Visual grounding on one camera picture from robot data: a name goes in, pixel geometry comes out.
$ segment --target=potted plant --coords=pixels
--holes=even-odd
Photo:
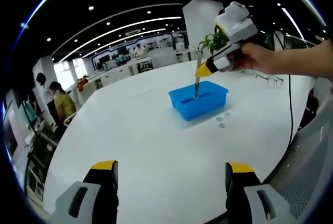
[[[198,49],[201,54],[203,54],[204,49],[208,49],[211,55],[213,55],[215,51],[223,48],[228,41],[229,39],[225,33],[223,31],[219,31],[215,34],[206,35],[204,40],[199,43]]]

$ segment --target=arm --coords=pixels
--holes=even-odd
[[[333,77],[333,47],[330,41],[297,50],[275,52],[279,60],[276,73]]]
[[[254,43],[241,47],[245,54],[236,61],[233,71],[257,70],[267,74],[294,74],[333,77],[333,46],[324,41],[307,49],[271,51]]]
[[[34,108],[34,111],[36,112],[36,114],[39,114],[39,110],[38,110],[38,104],[37,104],[37,102],[36,102],[36,101],[33,101],[32,104],[33,104],[33,108]]]
[[[52,95],[49,87],[50,87],[50,83],[48,81],[45,82],[44,89],[43,89],[43,93],[44,93],[43,97],[44,97],[44,99],[45,98],[46,99],[53,98],[53,95]]]

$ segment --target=black wire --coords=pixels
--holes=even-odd
[[[277,37],[277,40],[280,42],[280,45],[282,47],[282,50],[285,50],[284,45],[282,44],[279,36],[277,36],[277,34],[274,32],[275,36]],[[289,78],[289,105],[290,105],[290,116],[291,116],[291,132],[290,132],[290,138],[289,138],[289,144],[288,147],[291,144],[292,141],[292,133],[293,133],[293,113],[292,113],[292,104],[291,104],[291,77],[290,74],[288,74],[288,78]]]

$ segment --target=desk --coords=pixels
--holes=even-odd
[[[195,68],[196,61],[170,65],[95,92],[53,156],[44,209],[52,213],[72,183],[110,159],[119,161],[118,224],[205,223],[219,216],[226,211],[228,161],[250,165],[264,180],[289,142],[288,76],[280,75],[285,82],[271,88],[253,75],[215,73],[207,80],[229,89],[226,107],[186,122],[168,92],[194,83]],[[294,135],[310,83],[310,77],[291,77]]]
[[[55,139],[54,133],[52,131],[52,129],[47,125],[47,123],[45,122],[45,120],[43,120],[41,123],[39,123],[37,125],[37,128],[35,129],[35,131],[37,133],[39,133],[39,135],[41,137],[43,137],[46,141],[48,141],[52,146],[56,147],[58,146],[58,144],[56,142],[54,142],[54,140],[52,140],[52,138]],[[48,137],[45,133],[49,133],[51,135],[51,138]],[[35,138],[36,134],[33,130],[30,131],[30,133],[28,134],[28,136],[25,138],[25,143],[28,145],[28,147],[33,147],[33,143],[34,143],[34,138]]]
[[[95,80],[98,80],[102,76],[105,76],[108,73],[118,72],[118,71],[123,70],[125,68],[131,67],[133,65],[137,65],[137,64],[140,64],[140,63],[143,63],[143,62],[146,62],[146,61],[150,61],[150,60],[151,60],[150,57],[143,58],[143,59],[131,60],[131,61],[127,62],[126,64],[123,64],[123,65],[121,65],[119,67],[116,67],[116,68],[113,68],[113,69],[111,69],[109,71],[105,71],[105,72],[99,73],[98,75],[92,76],[91,78],[88,79],[88,82],[90,83],[90,82],[93,82]]]
[[[188,60],[182,60],[182,62],[187,62],[187,61],[192,61],[191,52],[194,54],[199,51],[191,51],[189,49],[184,49],[184,50],[176,51],[176,55],[187,54]]]

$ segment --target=white column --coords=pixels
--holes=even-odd
[[[93,67],[92,58],[83,59],[85,69],[87,70],[88,77],[95,74],[95,69]]]
[[[33,67],[32,72],[33,72],[35,86],[36,86],[36,89],[34,89],[34,92],[36,94],[37,103],[39,104],[41,110],[44,111],[45,119],[49,123],[53,123],[54,122],[53,118],[51,117],[51,115],[48,111],[47,104],[44,100],[43,87],[40,86],[36,81],[37,74],[39,74],[40,72],[45,75],[45,77],[48,81],[50,81],[50,82],[58,81],[56,73],[54,71],[52,57],[46,56],[46,57],[40,58],[37,61],[37,63],[35,64],[35,66]]]
[[[75,67],[74,67],[72,60],[68,61],[68,66],[69,66],[69,70],[71,71],[72,77],[74,79],[74,83],[76,83],[78,81],[78,76],[76,74]]]
[[[215,17],[219,15],[223,4],[210,0],[192,0],[183,7],[184,20],[186,24],[189,49],[197,51],[199,43],[205,36],[214,33]]]

